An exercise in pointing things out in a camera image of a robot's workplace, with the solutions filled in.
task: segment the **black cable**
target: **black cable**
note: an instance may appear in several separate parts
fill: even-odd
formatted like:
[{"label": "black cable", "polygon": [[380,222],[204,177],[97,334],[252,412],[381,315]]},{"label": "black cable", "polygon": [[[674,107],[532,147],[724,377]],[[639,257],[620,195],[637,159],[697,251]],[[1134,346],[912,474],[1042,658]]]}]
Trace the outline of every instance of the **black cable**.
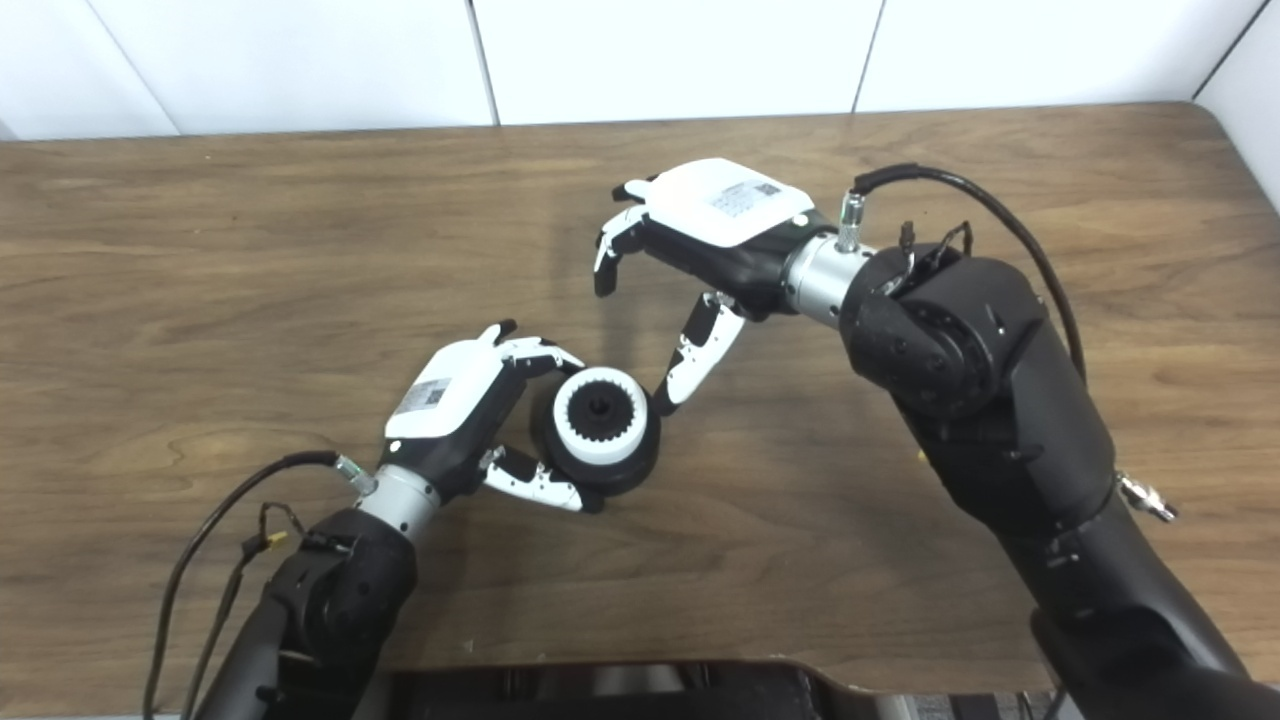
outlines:
[{"label": "black cable", "polygon": [[854,178],[854,187],[850,192],[867,196],[877,187],[908,179],[931,179],[948,184],[964,192],[982,204],[987,211],[995,215],[996,219],[998,219],[1001,224],[1004,224],[1005,228],[1023,243],[1028,255],[1032,256],[1032,261],[1036,263],[1036,269],[1039,270],[1041,278],[1044,281],[1044,286],[1048,290],[1050,296],[1053,299],[1053,305],[1057,307],[1059,318],[1062,319],[1062,332],[1066,334],[1066,347],[1071,354],[1071,363],[1080,374],[1080,379],[1087,380],[1084,366],[1084,343],[1080,341],[1080,328],[1075,323],[1075,313],[1071,311],[1071,302],[1066,297],[1066,290],[1062,288],[1062,282],[1057,278],[1057,273],[1053,272],[1053,265],[1050,263],[1048,255],[1044,254],[1044,249],[1041,247],[1039,242],[1037,242],[1036,236],[1027,229],[1027,225],[1024,225],[1021,220],[1019,220],[1009,210],[1009,208],[1005,208],[1000,200],[996,200],[996,196],[987,192],[968,178],[947,170],[940,170],[938,168],[916,165],[915,163],[890,165],[887,168],[881,168],[878,170],[858,176]]},{"label": "black cable", "polygon": [[187,547],[183,548],[182,555],[178,556],[178,561],[173,566],[173,573],[169,574],[169,582],[164,588],[164,598],[160,601],[160,620],[156,626],[156,644],[151,653],[151,669],[147,673],[147,684],[142,691],[142,717],[145,720],[155,720],[155,697],[156,688],[160,684],[160,670],[164,666],[164,652],[165,644],[169,642],[169,621],[173,616],[173,603],[178,596],[178,585],[182,583],[182,575],[187,570],[187,565],[191,564],[191,559],[195,557],[196,551],[204,544],[205,539],[212,533],[214,528],[221,521],[223,516],[234,506],[239,498],[259,486],[266,478],[285,470],[289,468],[296,468],[298,465],[329,465],[333,466],[338,461],[338,454],[332,450],[316,450],[308,452],[294,452],[293,455],[285,455],[284,457],[271,462],[270,465],[262,468],[257,473],[253,473],[244,479],[236,489],[230,492],[209,518],[201,523],[200,529],[192,536],[191,541],[187,542]]},{"label": "black cable", "polygon": [[1066,705],[1066,691],[1059,688],[1053,693],[1053,700],[1048,703],[1048,710],[1044,711],[1044,717],[1041,717],[1041,720],[1057,720],[1057,714],[1062,711],[1064,705]]},{"label": "black cable", "polygon": [[232,614],[232,606],[236,603],[236,594],[239,592],[241,580],[244,579],[244,568],[255,557],[257,557],[256,552],[241,556],[236,561],[236,568],[232,569],[230,577],[227,578],[223,600],[218,603],[218,615],[214,616],[214,626],[209,630],[205,647],[200,650],[200,660],[196,661],[196,669],[191,673],[191,684],[187,685],[187,698],[182,703],[180,720],[191,720],[191,716],[196,712],[196,698],[200,697],[200,685],[205,680],[205,670],[209,667],[209,660],[214,656],[214,648],[218,647],[218,635],[223,633],[227,618]]},{"label": "black cable", "polygon": [[244,542],[241,543],[241,559],[236,561],[236,568],[232,569],[230,577],[227,578],[227,587],[223,589],[223,600],[218,603],[218,614],[214,616],[214,626],[209,630],[209,637],[205,639],[205,647],[200,651],[200,660],[196,661],[196,669],[191,674],[191,683],[187,685],[187,700],[182,703],[180,720],[191,720],[192,715],[196,712],[196,700],[200,697],[200,685],[205,682],[205,670],[209,669],[209,661],[214,656],[214,650],[218,647],[218,637],[223,633],[223,626],[227,625],[227,619],[230,618],[232,606],[236,605],[236,596],[239,593],[241,582],[244,579],[244,569],[248,564],[253,561],[255,557],[266,552],[268,550],[275,547],[275,543],[280,537],[271,537],[266,534],[266,511],[279,510],[289,519],[289,524],[293,529],[298,532],[298,537],[305,537],[307,530],[298,519],[293,509],[284,502],[264,502],[257,511],[257,534],[251,536]]}]

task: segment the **qr code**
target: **qr code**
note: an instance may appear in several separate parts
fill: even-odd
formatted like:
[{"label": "qr code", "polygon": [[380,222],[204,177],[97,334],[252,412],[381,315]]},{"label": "qr code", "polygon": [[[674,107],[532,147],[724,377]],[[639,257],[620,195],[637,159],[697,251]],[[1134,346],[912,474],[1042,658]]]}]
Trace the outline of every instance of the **qr code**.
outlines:
[{"label": "qr code", "polygon": [[426,380],[425,383],[417,383],[416,386],[408,388],[404,393],[404,400],[401,400],[399,407],[396,409],[396,415],[401,413],[413,413],[417,410],[431,410],[440,404],[444,397],[444,391],[449,388],[449,380],[453,378],[438,378],[434,380]]},{"label": "qr code", "polygon": [[776,184],[756,181],[742,181],[722,190],[708,202],[712,208],[716,208],[730,218],[736,218],[744,213],[749,213],[758,204],[764,202],[767,199],[780,192],[782,192],[782,188]]}]

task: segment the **wood grain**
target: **wood grain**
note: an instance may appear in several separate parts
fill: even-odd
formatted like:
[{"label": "wood grain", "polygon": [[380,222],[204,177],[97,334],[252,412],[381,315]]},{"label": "wood grain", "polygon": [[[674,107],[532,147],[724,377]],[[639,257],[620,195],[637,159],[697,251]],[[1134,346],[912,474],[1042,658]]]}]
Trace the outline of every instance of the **wood grain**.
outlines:
[{"label": "wood grain", "polygon": [[[652,387],[700,287],[636,258],[595,300],[591,242],[614,183],[712,155],[827,209],[856,172],[915,159],[1021,214],[1075,300],[1123,466],[1184,510],[1147,532],[1280,680],[1280,220],[1210,115],[1137,105],[0,145],[0,714],[136,711],[198,520],[284,452],[372,461],[440,345],[516,316]],[[882,245],[908,218],[923,237],[969,218],[980,252],[1030,270],[947,188],[883,191],[869,218]],[[312,521],[349,500],[314,471],[250,500],[268,497]],[[252,515],[188,574],[169,708]],[[440,515],[421,577],[388,667],[782,659],[876,691],[1047,682],[995,542],[797,318],[746,329],[607,514],[483,491]]]}]

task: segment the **metal fitting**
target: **metal fitting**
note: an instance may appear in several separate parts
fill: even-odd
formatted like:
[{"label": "metal fitting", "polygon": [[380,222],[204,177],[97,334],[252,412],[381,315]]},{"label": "metal fitting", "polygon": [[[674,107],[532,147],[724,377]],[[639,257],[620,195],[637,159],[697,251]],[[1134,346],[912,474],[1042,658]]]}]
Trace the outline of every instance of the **metal fitting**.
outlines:
[{"label": "metal fitting", "polygon": [[360,497],[365,497],[378,489],[378,480],[346,455],[338,456],[338,461],[333,464],[333,469],[338,470],[343,478],[347,478],[347,482],[351,483],[351,487],[356,488]]},{"label": "metal fitting", "polygon": [[1115,479],[1116,487],[1129,507],[1155,515],[1165,523],[1172,523],[1178,519],[1178,509],[1172,503],[1165,502],[1156,488],[1130,479],[1123,470],[1116,471]]},{"label": "metal fitting", "polygon": [[836,240],[837,252],[858,252],[861,247],[863,206],[867,199],[854,191],[845,193],[840,204],[840,237]]}]

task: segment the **robotic hand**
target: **robotic hand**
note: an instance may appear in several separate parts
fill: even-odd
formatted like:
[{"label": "robotic hand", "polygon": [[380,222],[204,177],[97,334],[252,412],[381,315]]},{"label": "robotic hand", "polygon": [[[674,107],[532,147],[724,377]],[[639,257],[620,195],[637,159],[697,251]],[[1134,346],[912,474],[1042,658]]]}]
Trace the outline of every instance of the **robotic hand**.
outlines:
[{"label": "robotic hand", "polygon": [[858,237],[860,199],[846,201],[837,228],[803,191],[723,159],[630,181],[613,197],[640,204],[600,231],[596,296],[617,290],[622,256],[639,251],[712,287],[694,304],[654,392],[662,415],[689,400],[745,320],[804,314],[837,327],[845,291],[873,255]]},{"label": "robotic hand", "polygon": [[[968,223],[925,246],[911,223],[896,247],[863,245],[867,196],[905,179],[961,190],[1023,242],[1070,352],[1020,272],[972,256]],[[1280,694],[1248,679],[1116,500],[1176,518],[1115,469],[1061,283],[993,196],[954,173],[893,165],[855,178],[832,224],[800,190],[709,159],[630,181],[613,197],[639,204],[600,233],[598,296],[616,290],[621,258],[639,251],[712,288],[655,393],[667,411],[705,379],[744,319],[813,318],[838,331],[854,372],[892,396],[956,505],[996,534],[1037,602],[1032,630],[1085,717],[1280,716]]]},{"label": "robotic hand", "polygon": [[[332,456],[325,461],[355,484],[360,498],[312,527],[280,565],[196,717],[349,717],[413,591],[417,553],[440,507],[484,484],[553,507],[598,512],[604,496],[627,492],[648,477],[659,421],[640,384],[618,370],[586,369],[547,340],[506,340],[515,328],[512,320],[490,325],[476,340],[454,342],[431,357],[387,421],[372,477],[346,457],[302,454]],[[527,380],[553,372],[568,379],[535,407],[535,439],[549,459],[494,445]],[[195,691],[188,697],[189,707]]]}]

